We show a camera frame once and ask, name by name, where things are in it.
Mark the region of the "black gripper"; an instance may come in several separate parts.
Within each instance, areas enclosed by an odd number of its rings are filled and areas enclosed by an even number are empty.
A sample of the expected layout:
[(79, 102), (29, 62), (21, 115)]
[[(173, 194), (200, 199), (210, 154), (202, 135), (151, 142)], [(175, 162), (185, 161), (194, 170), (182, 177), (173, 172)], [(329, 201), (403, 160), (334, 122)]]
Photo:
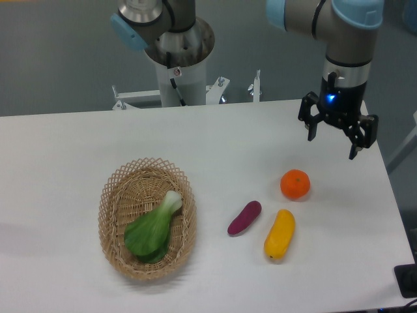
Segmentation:
[[(316, 137), (321, 116), (328, 125), (343, 130), (351, 141), (349, 160), (353, 160), (358, 152), (370, 148), (376, 141), (379, 117), (361, 114), (366, 82), (355, 87), (338, 87), (338, 78), (336, 72), (329, 73), (322, 79), (319, 97), (310, 92), (302, 98), (298, 120), (304, 122), (308, 130), (308, 141)], [(316, 105), (319, 113), (313, 115), (311, 110)]]

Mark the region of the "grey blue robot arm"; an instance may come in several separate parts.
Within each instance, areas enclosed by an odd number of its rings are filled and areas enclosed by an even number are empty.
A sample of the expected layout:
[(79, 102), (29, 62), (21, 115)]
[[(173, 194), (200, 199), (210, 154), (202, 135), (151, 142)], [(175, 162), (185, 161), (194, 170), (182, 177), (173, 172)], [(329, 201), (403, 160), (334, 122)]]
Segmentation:
[[(313, 140), (324, 122), (351, 141), (349, 156), (373, 145), (379, 119), (361, 112), (382, 1), (267, 1), (266, 16), (277, 28), (326, 43), (319, 93), (303, 97), (298, 119)], [(208, 103), (206, 62), (215, 43), (211, 26), (195, 13), (194, 1), (119, 1), (111, 26), (134, 51), (154, 63), (162, 105)]]

